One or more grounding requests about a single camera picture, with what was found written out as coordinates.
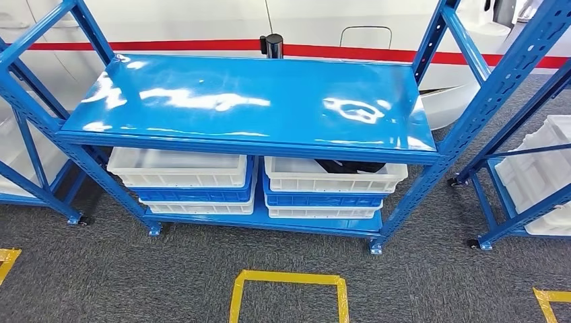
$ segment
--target blue plastic crate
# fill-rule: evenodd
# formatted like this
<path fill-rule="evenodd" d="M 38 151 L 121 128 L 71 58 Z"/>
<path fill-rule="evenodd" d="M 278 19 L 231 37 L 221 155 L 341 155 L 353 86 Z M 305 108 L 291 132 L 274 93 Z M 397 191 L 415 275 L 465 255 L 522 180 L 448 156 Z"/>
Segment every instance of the blue plastic crate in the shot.
<path fill-rule="evenodd" d="M 379 207 L 388 194 L 274 192 L 269 189 L 269 177 L 261 166 L 264 193 L 271 207 Z"/>
<path fill-rule="evenodd" d="M 248 156 L 246 162 L 246 181 L 239 188 L 217 187 L 129 187 L 143 201 L 178 201 L 178 202 L 248 202 L 252 187 L 252 174 L 255 165 L 254 156 Z"/>

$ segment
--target shelving unit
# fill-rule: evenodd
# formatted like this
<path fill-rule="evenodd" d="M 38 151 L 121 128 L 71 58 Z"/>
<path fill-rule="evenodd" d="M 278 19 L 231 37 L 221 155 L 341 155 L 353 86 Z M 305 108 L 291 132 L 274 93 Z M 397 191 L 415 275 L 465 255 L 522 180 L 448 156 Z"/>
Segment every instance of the shelving unit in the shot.
<path fill-rule="evenodd" d="M 448 182 L 453 186 L 467 184 L 468 179 L 471 180 L 476 195 L 478 196 L 482 212 L 488 222 L 489 232 L 478 236 L 476 240 L 469 240 L 468 245 L 473 248 L 481 248 L 484 250 L 492 249 L 492 244 L 506 236 L 523 236 L 536 238 L 555 238 L 555 239 L 571 239 L 571 236 L 547 236 L 532 235 L 527 233 L 524 226 L 541 216 L 553 211 L 558 205 L 564 205 L 571 201 L 571 184 L 559 189 L 549 195 L 542 201 L 534 204 L 532 207 L 521 213 L 516 211 L 514 202 L 510 197 L 506 187 L 503 185 L 496 165 L 498 165 L 505 157 L 514 155 L 523 155 L 527 153 L 538 153 L 541 151 L 553 151 L 571 148 L 571 144 L 554 145 L 549 147 L 540 147 L 533 149 L 524 149 L 509 151 L 506 153 L 497 152 L 503 143 L 506 142 L 525 122 L 536 113 L 550 99 L 556 97 L 571 81 L 571 59 L 568 59 L 563 67 L 561 67 L 539 91 L 519 110 L 514 117 L 496 134 L 496 136 L 468 163 L 468 165 L 455 177 Z M 488 170 L 496 193 L 502 204 L 506 220 L 498 223 L 490 202 L 485 195 L 484 189 L 477 177 L 478 171 L 482 168 Z"/>
<path fill-rule="evenodd" d="M 8 45 L 0 38 L 0 53 L 8 48 Z M 30 70 L 19 60 L 16 60 L 8 66 L 8 71 L 12 72 L 18 79 L 25 82 L 32 90 L 38 94 L 40 99 L 50 108 L 51 112 L 60 119 L 66 119 L 69 117 L 69 113 L 55 100 L 55 98 L 47 91 L 47 89 L 39 82 L 39 80 L 30 72 Z M 29 205 L 37 207 L 51 207 L 52 209 L 64 214 L 67 218 L 68 224 L 80 224 L 85 225 L 88 221 L 85 218 L 81 218 L 81 213 L 71 208 L 69 204 L 77 194 L 81 183 L 85 180 L 87 174 L 81 172 L 67 188 L 66 192 L 63 193 L 63 200 L 57 198 L 56 192 L 60 189 L 60 186 L 65 179 L 66 175 L 69 173 L 73 166 L 71 160 L 67 160 L 61 165 L 59 171 L 55 174 L 52 180 L 49 180 L 44 171 L 44 164 L 38 153 L 38 148 L 36 144 L 44 145 L 47 144 L 46 140 L 38 140 L 32 136 L 30 128 L 28 126 L 28 121 L 26 118 L 25 109 L 19 108 L 15 105 L 15 102 L 11 102 L 7 99 L 9 103 L 12 104 L 12 111 L 15 123 L 18 125 L 16 129 L 9 129 L 11 131 L 19 131 L 16 136 L 22 136 L 23 144 L 26 148 L 26 153 L 28 154 L 31 162 L 31 166 L 35 171 L 35 176 L 38 179 L 39 185 L 31 181 L 27 176 L 20 174 L 18 171 L 10 167 L 8 164 L 0 160 L 0 175 L 4 178 L 18 185 L 20 188 L 25 190 L 31 196 L 26 196 L 24 194 L 12 194 L 13 192 L 0 192 L 0 204 L 13 204 L 13 205 Z M 4 145 L 21 145 L 21 142 L 8 141 L 4 142 Z M 10 153 L 15 153 L 19 155 L 19 147 L 15 148 L 15 151 Z M 91 152 L 98 151 L 92 147 L 88 147 Z M 7 147 L 3 147 L 4 151 L 11 151 Z M 43 160 L 46 163 L 50 163 L 51 160 Z M 59 167 L 60 163 L 55 162 L 54 165 L 50 167 Z"/>
<path fill-rule="evenodd" d="M 152 236 L 161 222 L 233 225 L 368 238 L 371 252 L 380 254 L 571 23 L 571 1 L 545 0 L 490 72 L 456 16 L 458 4 L 440 1 L 413 64 L 396 65 L 116 55 L 85 3 L 66 0 L 0 55 L 0 67 L 21 63 L 18 55 L 71 12 L 106 65 L 96 84 L 63 120 L 49 117 L 7 73 L 0 75 L 0 94 Z M 417 85 L 447 29 L 481 89 L 446 139 L 435 143 Z M 82 145 L 417 164 L 424 170 L 384 223 L 380 212 L 359 220 L 272 219 L 260 195 L 249 216 L 158 215 L 143 210 Z"/>

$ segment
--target lower shelf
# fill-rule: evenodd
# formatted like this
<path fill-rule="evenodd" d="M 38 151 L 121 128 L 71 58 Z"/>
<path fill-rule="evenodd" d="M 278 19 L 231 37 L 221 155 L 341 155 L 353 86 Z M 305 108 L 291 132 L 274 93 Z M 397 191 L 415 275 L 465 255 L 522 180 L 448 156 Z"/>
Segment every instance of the lower shelf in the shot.
<path fill-rule="evenodd" d="M 63 179 L 67 175 L 68 171 L 71 169 L 72 165 L 73 165 L 73 162 L 71 160 L 68 160 L 65 162 L 65 164 L 63 165 L 61 170 L 57 173 L 52 184 L 50 185 L 50 190 L 52 192 L 56 192 L 58 190 L 61 183 L 63 182 Z M 66 200 L 70 196 L 71 196 L 71 198 L 73 198 L 73 196 L 75 196 L 75 193 L 79 189 L 79 186 L 81 186 L 81 185 L 75 185 L 74 184 L 70 188 L 70 191 L 67 193 Z M 37 206 L 37 207 L 38 206 L 48 206 L 44 201 L 39 200 L 33 196 L 21 196 L 21 195 L 3 194 L 3 193 L 0 193 L 0 204 L 30 205 L 30 206 Z"/>
<path fill-rule="evenodd" d="M 497 171 L 496 165 L 502 162 L 503 158 L 492 158 L 489 159 L 486 168 L 490 173 L 490 178 L 492 179 L 492 183 L 494 183 L 494 187 L 496 188 L 496 192 L 500 197 L 500 202 L 504 208 L 504 213 L 510 218 L 513 219 L 518 216 L 516 211 L 516 207 L 510 197 L 510 193 L 503 185 Z M 508 235 L 510 236 L 519 236 L 519 237 L 535 237 L 535 238 L 553 238 L 553 239 L 571 239 L 571 236 L 557 236 L 557 235 L 539 235 L 539 234 L 529 234 L 524 228 L 520 229 L 513 229 Z"/>
<path fill-rule="evenodd" d="M 268 216 L 264 203 L 262 185 L 256 187 L 254 213 L 252 215 L 191 215 L 191 214 L 155 214 L 149 209 L 143 218 L 159 222 L 195 223 L 207 225 L 227 225 L 294 231 L 310 234 L 329 234 L 356 238 L 376 238 L 382 227 L 380 210 L 371 219 L 275 219 Z"/>

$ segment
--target black item in crate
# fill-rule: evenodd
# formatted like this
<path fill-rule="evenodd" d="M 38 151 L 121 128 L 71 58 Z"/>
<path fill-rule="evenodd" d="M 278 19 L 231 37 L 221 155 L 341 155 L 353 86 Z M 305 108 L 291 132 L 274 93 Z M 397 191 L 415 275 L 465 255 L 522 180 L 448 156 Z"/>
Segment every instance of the black item in crate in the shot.
<path fill-rule="evenodd" d="M 384 167 L 385 163 L 346 160 L 315 160 L 326 172 L 330 174 L 359 174 L 358 172 L 376 173 Z"/>

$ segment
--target caster wheel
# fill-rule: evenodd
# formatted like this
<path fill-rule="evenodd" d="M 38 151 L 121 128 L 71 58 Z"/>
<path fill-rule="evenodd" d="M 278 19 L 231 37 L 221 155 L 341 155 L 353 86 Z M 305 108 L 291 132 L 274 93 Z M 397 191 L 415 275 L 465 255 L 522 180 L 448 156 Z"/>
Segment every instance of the caster wheel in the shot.
<path fill-rule="evenodd" d="M 468 241 L 466 241 L 466 244 L 468 245 L 468 247 L 470 247 L 471 249 L 480 249 L 480 243 L 478 240 L 476 239 L 469 239 Z"/>
<path fill-rule="evenodd" d="M 94 220 L 92 217 L 81 217 L 77 222 L 77 225 L 80 227 L 86 227 L 88 225 L 93 224 Z"/>
<path fill-rule="evenodd" d="M 449 179 L 446 181 L 446 183 L 447 183 L 449 186 L 451 186 L 451 187 L 460 185 L 460 184 L 456 181 L 456 178 L 449 178 Z"/>

